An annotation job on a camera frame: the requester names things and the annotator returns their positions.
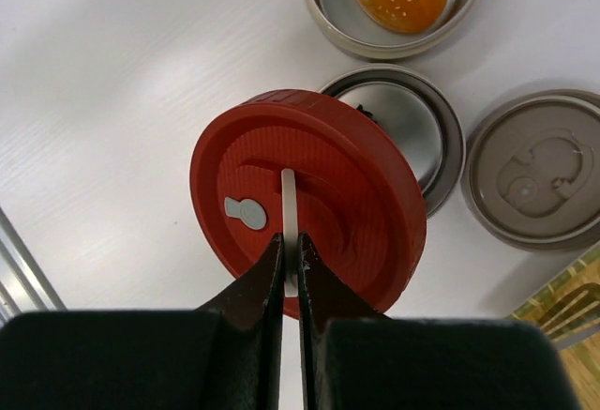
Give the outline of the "woven bamboo tray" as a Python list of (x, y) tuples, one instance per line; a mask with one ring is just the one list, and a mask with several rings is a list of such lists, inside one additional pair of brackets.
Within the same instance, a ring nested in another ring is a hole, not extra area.
[(508, 315), (542, 330), (559, 351), (579, 401), (599, 407), (599, 246), (571, 265)]

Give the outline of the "red round lid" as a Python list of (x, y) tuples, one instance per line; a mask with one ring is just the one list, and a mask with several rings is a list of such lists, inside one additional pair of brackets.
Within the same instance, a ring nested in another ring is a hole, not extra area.
[(279, 89), (214, 119), (191, 157), (196, 217), (235, 276), (282, 229), (280, 174), (295, 176), (299, 228), (325, 264), (377, 311), (421, 258), (427, 211), (411, 167), (366, 115), (314, 91)]

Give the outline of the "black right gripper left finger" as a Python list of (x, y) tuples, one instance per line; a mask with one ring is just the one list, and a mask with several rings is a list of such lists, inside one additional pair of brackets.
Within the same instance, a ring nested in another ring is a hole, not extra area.
[(217, 318), (201, 409), (277, 409), (284, 242), (275, 234), (246, 273), (197, 309)]

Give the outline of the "red-based metal lunch tin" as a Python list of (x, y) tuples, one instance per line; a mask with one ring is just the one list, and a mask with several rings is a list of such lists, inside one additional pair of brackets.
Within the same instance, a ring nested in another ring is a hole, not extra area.
[(431, 217), (445, 204), (465, 164), (466, 141), (452, 105), (427, 77), (393, 64), (338, 76), (320, 92), (374, 114), (412, 168)]

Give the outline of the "grey tin with orange food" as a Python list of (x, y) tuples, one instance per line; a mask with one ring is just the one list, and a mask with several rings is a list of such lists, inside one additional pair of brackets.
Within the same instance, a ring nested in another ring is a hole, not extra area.
[(448, 38), (475, 0), (305, 0), (324, 36), (343, 52), (395, 61)]

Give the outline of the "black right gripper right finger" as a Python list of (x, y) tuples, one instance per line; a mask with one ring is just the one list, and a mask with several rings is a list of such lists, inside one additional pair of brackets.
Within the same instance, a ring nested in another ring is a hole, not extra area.
[(323, 346), (327, 324), (334, 319), (377, 320), (386, 316), (325, 264), (306, 232), (298, 237), (297, 279), (304, 407), (319, 409), (324, 396)]

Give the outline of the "grey round lid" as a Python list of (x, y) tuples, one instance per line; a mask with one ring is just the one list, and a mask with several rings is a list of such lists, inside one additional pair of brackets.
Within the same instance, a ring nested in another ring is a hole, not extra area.
[(598, 241), (598, 94), (550, 89), (500, 105), (472, 132), (461, 187), (478, 221), (515, 248)]

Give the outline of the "black spiky sea cucumber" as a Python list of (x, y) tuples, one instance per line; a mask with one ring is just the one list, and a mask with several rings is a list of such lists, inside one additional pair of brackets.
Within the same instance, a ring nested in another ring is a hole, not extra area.
[(375, 124), (379, 124), (377, 119), (375, 118), (374, 114), (370, 111), (367, 111), (364, 109), (364, 106), (362, 104), (359, 104), (355, 107), (355, 109), (363, 114), (365, 117), (367, 117), (369, 120), (371, 120), (372, 122), (374, 122)]

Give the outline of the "left aluminium frame post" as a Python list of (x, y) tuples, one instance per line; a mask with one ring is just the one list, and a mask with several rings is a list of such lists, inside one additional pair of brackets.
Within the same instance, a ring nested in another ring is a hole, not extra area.
[(4, 211), (0, 249), (1, 326), (21, 313), (66, 309)]

